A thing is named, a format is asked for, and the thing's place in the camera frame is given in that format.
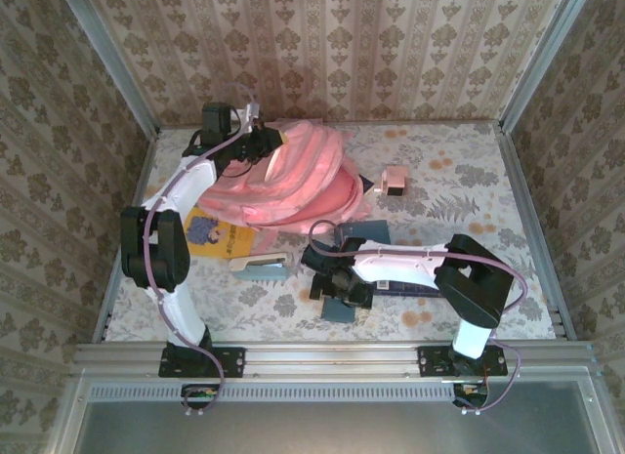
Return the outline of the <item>small teal notebook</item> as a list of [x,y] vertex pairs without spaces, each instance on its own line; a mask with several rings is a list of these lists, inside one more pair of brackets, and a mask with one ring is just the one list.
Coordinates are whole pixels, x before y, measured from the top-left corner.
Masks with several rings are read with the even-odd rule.
[[355,320],[355,308],[347,306],[341,300],[326,298],[323,301],[321,318],[334,323],[353,323]]

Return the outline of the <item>pink backpack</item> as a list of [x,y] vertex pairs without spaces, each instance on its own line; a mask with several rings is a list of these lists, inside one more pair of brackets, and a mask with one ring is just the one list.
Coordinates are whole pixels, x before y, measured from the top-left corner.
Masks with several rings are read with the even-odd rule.
[[371,213],[363,181],[346,155],[348,135],[319,120],[279,119],[288,138],[251,169],[235,162],[196,202],[206,214],[240,227],[306,234],[318,220],[340,224]]

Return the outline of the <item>dark blue book white print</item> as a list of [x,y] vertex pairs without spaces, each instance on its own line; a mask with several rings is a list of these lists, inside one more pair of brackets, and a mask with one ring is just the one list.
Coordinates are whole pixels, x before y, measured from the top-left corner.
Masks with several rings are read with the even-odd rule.
[[373,294],[378,296],[409,298],[442,298],[437,288],[389,280],[376,281],[373,285]]

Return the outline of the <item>white and grey-blue stapler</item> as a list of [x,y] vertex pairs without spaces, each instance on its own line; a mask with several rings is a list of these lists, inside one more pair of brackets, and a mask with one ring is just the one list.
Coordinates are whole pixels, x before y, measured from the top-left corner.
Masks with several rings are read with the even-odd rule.
[[231,259],[230,273],[241,280],[283,281],[289,277],[288,253],[270,253]]

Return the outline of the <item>yellow book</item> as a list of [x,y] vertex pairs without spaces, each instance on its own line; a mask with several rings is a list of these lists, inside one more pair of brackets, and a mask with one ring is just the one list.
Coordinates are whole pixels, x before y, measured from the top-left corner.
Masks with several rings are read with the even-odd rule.
[[184,224],[189,253],[196,257],[233,259],[249,256],[255,231],[207,215],[194,207]]

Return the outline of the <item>small pink box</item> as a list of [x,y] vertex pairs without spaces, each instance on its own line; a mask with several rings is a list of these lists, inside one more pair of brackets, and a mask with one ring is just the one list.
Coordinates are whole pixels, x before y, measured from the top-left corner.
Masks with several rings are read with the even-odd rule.
[[381,174],[380,182],[374,186],[374,191],[388,196],[404,196],[408,177],[407,166],[388,165]]

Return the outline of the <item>grey metal panel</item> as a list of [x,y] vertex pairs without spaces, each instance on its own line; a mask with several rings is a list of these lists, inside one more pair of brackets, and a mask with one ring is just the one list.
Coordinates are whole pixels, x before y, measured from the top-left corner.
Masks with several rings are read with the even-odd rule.
[[599,454],[571,383],[520,383],[496,407],[449,402],[89,405],[76,454]]

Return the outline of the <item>black connector board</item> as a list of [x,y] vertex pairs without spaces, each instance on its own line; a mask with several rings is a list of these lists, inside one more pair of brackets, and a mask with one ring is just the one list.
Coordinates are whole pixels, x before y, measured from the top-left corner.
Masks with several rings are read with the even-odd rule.
[[481,409],[488,398],[488,387],[485,382],[478,384],[454,383],[454,399],[452,403],[463,409]]
[[181,388],[181,404],[188,413],[202,412],[213,402],[220,389],[220,384],[184,384]]

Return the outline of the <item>long aluminium base rail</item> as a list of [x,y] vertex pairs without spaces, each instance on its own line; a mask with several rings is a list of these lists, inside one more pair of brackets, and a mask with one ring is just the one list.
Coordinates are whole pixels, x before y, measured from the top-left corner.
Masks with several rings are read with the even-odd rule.
[[[382,343],[242,343],[245,380],[357,381],[419,378],[420,349],[435,342]],[[566,340],[508,342],[505,358],[513,368],[515,353],[521,354],[523,376],[539,367],[586,367],[595,372],[599,363],[591,344]],[[163,342],[105,342],[78,347],[70,375],[92,378],[128,378],[147,381],[155,378]]]

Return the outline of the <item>aluminium table side rail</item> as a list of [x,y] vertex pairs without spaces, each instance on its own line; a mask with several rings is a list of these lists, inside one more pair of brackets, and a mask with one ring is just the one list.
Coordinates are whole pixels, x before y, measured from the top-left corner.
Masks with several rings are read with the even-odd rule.
[[574,341],[577,335],[512,137],[500,130],[498,144],[556,337]]
[[[133,198],[131,200],[132,205],[138,205],[143,202],[147,183],[149,180],[149,175],[151,173],[155,159],[158,135],[159,131],[156,131],[156,136],[153,137],[148,143],[142,170],[134,190]],[[121,248],[118,248],[109,275],[108,283],[104,292],[102,306],[91,341],[92,344],[99,344],[105,339],[122,277],[123,272],[121,267]]]

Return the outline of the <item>aluminium frame post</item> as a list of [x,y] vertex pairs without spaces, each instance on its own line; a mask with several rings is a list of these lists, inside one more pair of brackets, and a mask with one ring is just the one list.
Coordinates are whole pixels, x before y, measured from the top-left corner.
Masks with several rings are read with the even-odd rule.
[[517,125],[586,2],[560,0],[499,118],[499,126],[504,134],[510,134]]
[[154,139],[159,131],[159,123],[152,114],[146,99],[140,91],[121,51],[114,43],[104,20],[100,17],[92,0],[65,0],[71,12],[82,26],[90,43],[102,60],[116,88],[130,108],[144,133]]

